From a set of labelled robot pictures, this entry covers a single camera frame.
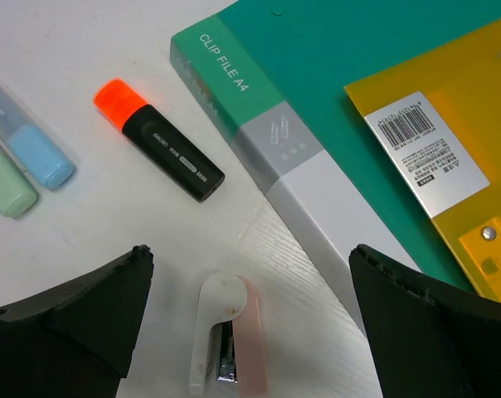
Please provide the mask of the white pink stapler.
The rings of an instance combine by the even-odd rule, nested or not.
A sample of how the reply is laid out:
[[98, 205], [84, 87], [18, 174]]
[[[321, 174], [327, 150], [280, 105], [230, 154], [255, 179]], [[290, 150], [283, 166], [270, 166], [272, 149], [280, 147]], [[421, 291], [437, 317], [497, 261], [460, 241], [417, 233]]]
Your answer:
[[237, 386], [241, 397], [269, 393], [259, 295], [227, 272], [206, 278], [197, 302], [189, 391], [203, 396], [212, 383]]

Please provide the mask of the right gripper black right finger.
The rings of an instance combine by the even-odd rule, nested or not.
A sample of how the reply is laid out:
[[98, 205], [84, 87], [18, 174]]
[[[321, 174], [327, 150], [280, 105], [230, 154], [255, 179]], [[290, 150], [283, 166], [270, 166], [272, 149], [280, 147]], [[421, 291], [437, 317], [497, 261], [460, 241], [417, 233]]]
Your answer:
[[501, 397], [501, 303], [358, 245], [353, 285], [385, 397]]

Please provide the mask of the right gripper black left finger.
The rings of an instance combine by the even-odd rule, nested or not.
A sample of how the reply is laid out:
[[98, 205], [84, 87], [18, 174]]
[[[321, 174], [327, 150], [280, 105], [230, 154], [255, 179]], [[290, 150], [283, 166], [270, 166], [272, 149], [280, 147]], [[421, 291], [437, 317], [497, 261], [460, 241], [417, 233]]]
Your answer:
[[146, 245], [0, 307], [0, 397], [114, 397], [153, 277]]

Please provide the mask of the yellow translucent folder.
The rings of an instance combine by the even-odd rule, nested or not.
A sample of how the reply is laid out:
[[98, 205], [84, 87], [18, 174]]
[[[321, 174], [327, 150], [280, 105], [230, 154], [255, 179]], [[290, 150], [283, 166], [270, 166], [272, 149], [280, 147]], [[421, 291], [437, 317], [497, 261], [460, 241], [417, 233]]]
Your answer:
[[501, 18], [346, 92], [476, 292], [501, 303]]

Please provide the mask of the green pastel highlighter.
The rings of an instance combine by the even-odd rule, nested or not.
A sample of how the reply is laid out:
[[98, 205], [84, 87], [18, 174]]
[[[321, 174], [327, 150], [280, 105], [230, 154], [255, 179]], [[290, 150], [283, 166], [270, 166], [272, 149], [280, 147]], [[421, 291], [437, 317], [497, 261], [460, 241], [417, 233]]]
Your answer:
[[36, 190], [0, 144], [0, 214], [17, 219], [36, 201]]

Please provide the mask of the blue pastel highlighter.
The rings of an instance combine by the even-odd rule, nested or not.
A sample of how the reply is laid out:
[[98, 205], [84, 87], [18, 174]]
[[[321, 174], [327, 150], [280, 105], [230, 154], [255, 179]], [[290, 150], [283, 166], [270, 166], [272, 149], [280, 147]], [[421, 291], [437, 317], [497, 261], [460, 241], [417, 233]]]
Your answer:
[[1, 81], [0, 141], [48, 190], [61, 187], [75, 171], [74, 163], [48, 135], [46, 125]]

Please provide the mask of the orange black highlighter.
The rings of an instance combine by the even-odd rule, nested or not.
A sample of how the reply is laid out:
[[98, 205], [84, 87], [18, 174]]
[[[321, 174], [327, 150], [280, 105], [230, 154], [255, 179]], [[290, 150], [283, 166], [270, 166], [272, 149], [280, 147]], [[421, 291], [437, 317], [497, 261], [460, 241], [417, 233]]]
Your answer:
[[93, 102], [107, 120], [196, 201], [205, 201], [223, 183], [224, 172], [123, 80], [106, 83]]

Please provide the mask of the green clip file folder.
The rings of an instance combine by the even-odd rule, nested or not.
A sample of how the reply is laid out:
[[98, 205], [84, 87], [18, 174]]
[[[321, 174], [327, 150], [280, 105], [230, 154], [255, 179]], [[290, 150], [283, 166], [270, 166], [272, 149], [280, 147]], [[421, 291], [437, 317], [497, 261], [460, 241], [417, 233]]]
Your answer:
[[359, 244], [472, 285], [345, 92], [501, 18], [501, 1], [238, 1], [176, 33], [173, 68], [353, 321]]

